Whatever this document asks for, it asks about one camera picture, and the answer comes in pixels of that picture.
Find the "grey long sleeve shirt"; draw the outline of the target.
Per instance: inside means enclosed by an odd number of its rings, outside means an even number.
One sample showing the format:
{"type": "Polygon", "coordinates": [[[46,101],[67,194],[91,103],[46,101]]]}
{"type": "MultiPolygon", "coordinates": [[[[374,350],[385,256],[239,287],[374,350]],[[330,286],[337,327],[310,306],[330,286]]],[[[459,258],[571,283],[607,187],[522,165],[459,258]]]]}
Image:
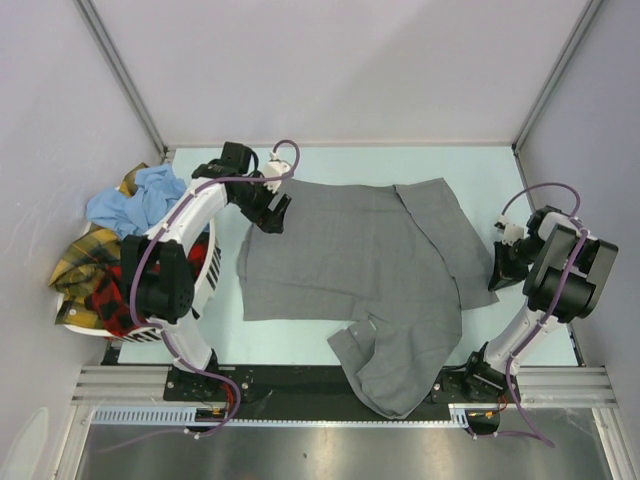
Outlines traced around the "grey long sleeve shirt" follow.
{"type": "Polygon", "coordinates": [[[251,228],[238,255],[245,319],[342,322],[328,343],[354,394],[407,417],[458,345],[463,313],[498,300],[486,246],[440,178],[285,191],[283,232],[251,228]]]}

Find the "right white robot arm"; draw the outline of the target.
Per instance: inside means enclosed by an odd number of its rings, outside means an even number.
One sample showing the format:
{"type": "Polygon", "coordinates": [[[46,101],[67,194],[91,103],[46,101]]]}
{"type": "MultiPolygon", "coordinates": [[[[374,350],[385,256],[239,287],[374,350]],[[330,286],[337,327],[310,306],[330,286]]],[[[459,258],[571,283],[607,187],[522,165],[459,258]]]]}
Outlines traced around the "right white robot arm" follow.
{"type": "Polygon", "coordinates": [[[523,360],[546,336],[595,309],[619,247],[591,233],[575,217],[546,206],[522,227],[500,215],[488,290],[522,286],[524,304],[494,339],[470,355],[463,393],[475,402],[509,394],[523,360]]]}

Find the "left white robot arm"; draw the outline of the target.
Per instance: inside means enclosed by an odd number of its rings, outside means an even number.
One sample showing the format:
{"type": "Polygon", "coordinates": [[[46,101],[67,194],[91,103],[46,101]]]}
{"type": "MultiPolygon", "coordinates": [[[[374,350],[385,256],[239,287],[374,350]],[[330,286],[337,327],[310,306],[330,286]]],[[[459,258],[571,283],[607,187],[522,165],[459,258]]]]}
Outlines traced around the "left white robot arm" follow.
{"type": "Polygon", "coordinates": [[[173,365],[189,372],[186,387],[197,398],[221,387],[213,348],[198,328],[197,301],[215,293],[217,268],[214,217],[229,205],[268,234],[284,230],[291,198],[278,191],[299,163],[271,150],[265,165],[250,147],[223,145],[218,158],[199,165],[185,193],[168,213],[141,235],[121,244],[121,292],[134,332],[159,335],[173,365]]]}

